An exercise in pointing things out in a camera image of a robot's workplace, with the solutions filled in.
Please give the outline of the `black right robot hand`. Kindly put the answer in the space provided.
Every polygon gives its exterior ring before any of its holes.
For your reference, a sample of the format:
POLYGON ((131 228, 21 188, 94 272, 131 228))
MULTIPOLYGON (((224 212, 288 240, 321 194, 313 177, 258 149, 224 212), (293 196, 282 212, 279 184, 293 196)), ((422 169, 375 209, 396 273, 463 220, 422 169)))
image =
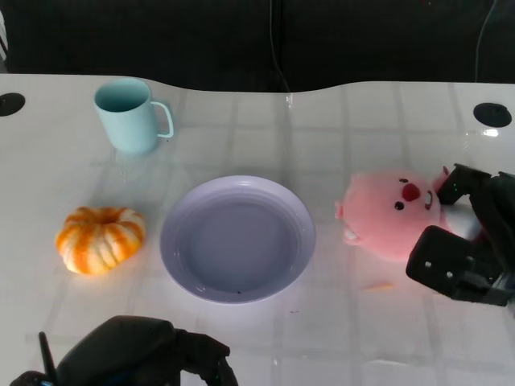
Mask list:
POLYGON ((456 301, 507 306, 514 300, 514 177, 456 164, 439 202, 468 230, 431 225, 411 251, 406 275, 456 301))

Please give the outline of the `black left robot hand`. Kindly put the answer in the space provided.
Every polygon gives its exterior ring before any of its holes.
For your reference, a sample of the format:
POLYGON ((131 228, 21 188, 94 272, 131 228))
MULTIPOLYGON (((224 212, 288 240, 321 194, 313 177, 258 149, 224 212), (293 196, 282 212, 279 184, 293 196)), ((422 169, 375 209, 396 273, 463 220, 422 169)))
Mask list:
POLYGON ((237 385, 229 347, 166 320, 115 316, 86 335, 56 368, 58 385, 180 385, 182 372, 207 385, 237 385))

